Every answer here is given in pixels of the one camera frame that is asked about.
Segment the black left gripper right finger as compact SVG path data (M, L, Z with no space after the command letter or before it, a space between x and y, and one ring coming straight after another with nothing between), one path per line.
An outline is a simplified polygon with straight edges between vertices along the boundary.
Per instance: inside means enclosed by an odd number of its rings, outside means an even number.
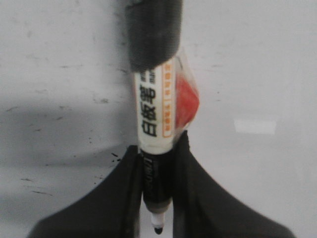
M190 151L187 131L174 148L173 237L293 238L269 219L222 188Z

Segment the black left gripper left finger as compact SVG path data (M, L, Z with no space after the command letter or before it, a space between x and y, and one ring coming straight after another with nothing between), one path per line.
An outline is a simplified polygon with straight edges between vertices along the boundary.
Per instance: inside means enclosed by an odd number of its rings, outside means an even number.
M137 146L127 148L113 171L77 202L40 220L30 238L138 238L142 163Z

